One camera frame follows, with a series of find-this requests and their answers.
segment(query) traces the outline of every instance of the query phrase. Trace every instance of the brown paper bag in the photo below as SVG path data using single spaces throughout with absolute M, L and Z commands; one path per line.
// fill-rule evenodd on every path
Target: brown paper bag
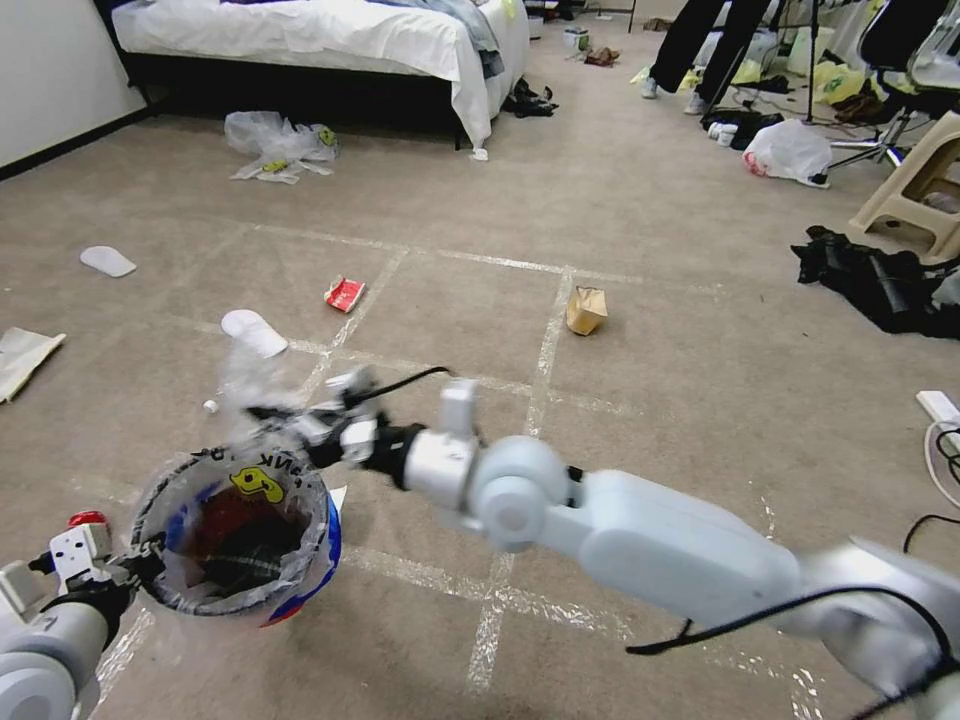
M 607 299 L 600 288 L 577 286 L 567 303 L 567 327 L 589 335 L 607 319 Z

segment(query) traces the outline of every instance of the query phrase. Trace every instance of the black pants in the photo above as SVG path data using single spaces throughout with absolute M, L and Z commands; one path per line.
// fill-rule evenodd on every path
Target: black pants
M 732 78 L 731 70 L 736 70 L 732 67 L 733 63 L 739 53 L 749 47 L 769 2 L 733 0 L 731 3 L 723 35 L 697 89 L 700 97 L 707 102 L 714 97 L 719 100 L 721 91 L 726 92 L 727 76 L 729 74 Z M 671 93 L 677 91 L 707 34 L 713 29 L 722 7 L 723 0 L 687 0 L 663 39 L 657 62 L 650 69 L 650 77 L 657 81 L 659 87 Z

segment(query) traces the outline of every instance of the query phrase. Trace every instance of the plastic stool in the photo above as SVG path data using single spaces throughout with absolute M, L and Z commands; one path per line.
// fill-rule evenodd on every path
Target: plastic stool
M 933 192 L 960 200 L 960 184 L 945 177 L 958 157 L 960 115 L 948 112 L 864 203 L 850 225 L 868 232 L 881 217 L 892 216 L 933 233 L 933 246 L 920 258 L 924 264 L 957 257 L 960 255 L 960 213 L 943 212 L 922 201 Z

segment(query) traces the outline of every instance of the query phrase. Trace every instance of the sneaker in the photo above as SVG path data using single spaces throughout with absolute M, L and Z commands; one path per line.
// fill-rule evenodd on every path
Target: sneaker
M 645 77 L 640 83 L 640 97 L 647 100 L 657 97 L 657 81 L 652 77 Z
M 707 101 L 696 90 L 690 95 L 690 102 L 683 109 L 684 115 L 703 115 L 707 111 Z

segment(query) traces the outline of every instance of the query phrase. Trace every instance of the bed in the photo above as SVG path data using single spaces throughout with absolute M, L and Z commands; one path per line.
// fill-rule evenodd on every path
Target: bed
M 444 99 L 474 148 L 520 79 L 529 54 L 521 0 L 480 7 L 500 45 L 504 71 L 483 77 L 463 23 L 429 10 L 366 0 L 94 0 L 131 84 L 180 86 L 276 100 L 372 100 L 382 110 Z M 340 95 L 346 90 L 346 100 Z M 251 102 L 233 97 L 231 109 Z M 325 117 L 317 120 L 327 121 Z

